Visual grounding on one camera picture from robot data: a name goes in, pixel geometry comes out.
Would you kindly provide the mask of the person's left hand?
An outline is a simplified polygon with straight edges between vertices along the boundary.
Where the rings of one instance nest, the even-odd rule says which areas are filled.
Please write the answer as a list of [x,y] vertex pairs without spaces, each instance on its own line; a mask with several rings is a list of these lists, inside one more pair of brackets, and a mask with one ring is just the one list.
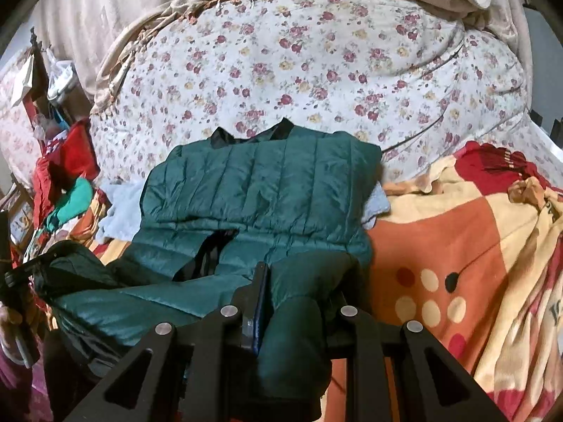
[[16,365],[30,367],[28,359],[25,358],[18,347],[19,326],[22,323],[22,315],[5,305],[1,305],[1,349],[8,359]]

